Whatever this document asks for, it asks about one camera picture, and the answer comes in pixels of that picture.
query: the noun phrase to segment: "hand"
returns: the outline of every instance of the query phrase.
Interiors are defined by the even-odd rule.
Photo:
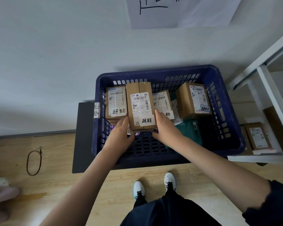
[[[170,148],[175,149],[178,141],[184,138],[183,134],[164,113],[160,113],[155,109],[155,115],[159,133],[152,132],[152,136]]]
[[[127,138],[129,118],[121,119],[112,129],[102,150],[115,154],[118,158],[128,149],[134,140],[135,134]]]

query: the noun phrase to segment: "cord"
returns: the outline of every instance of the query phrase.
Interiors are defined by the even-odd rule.
[[[39,173],[40,169],[41,169],[41,163],[42,163],[42,146],[40,146],[40,152],[38,152],[38,154],[40,155],[40,165],[39,165],[39,169],[37,171],[37,173],[35,173],[34,175],[32,175],[29,171],[28,171],[28,160],[29,160],[29,155],[32,153],[32,152],[38,152],[38,151],[31,151],[28,156],[27,156],[27,162],[26,162],[26,171],[27,173],[30,175],[30,176],[35,176],[36,174]]]

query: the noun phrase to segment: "left arm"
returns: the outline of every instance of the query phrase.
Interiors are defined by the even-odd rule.
[[[134,140],[127,138],[128,117],[111,131],[104,148],[98,153],[83,177],[63,197],[40,226],[83,226],[86,224],[98,192],[119,157]]]

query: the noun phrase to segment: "blue plastic basket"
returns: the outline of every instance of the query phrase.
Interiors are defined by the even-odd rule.
[[[238,155],[244,151],[245,141],[220,71],[213,65],[201,65],[104,73],[98,76],[95,102],[100,103],[100,115],[94,119],[92,154],[96,156],[100,152],[112,128],[105,120],[106,87],[142,81],[151,82],[153,92],[168,89],[170,93],[175,92],[185,82],[204,84],[213,114],[199,121],[203,146],[220,156]],[[133,144],[121,156],[115,168],[187,162],[188,160],[174,150],[166,149],[150,132],[145,132],[135,137]]]

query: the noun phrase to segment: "shelf post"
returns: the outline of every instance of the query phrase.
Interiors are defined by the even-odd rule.
[[[272,79],[267,67],[265,65],[261,65],[257,67],[257,72],[264,84],[264,87],[268,93],[269,98],[272,101],[273,106],[279,116],[279,119],[283,125],[283,98],[275,85],[275,82]]]

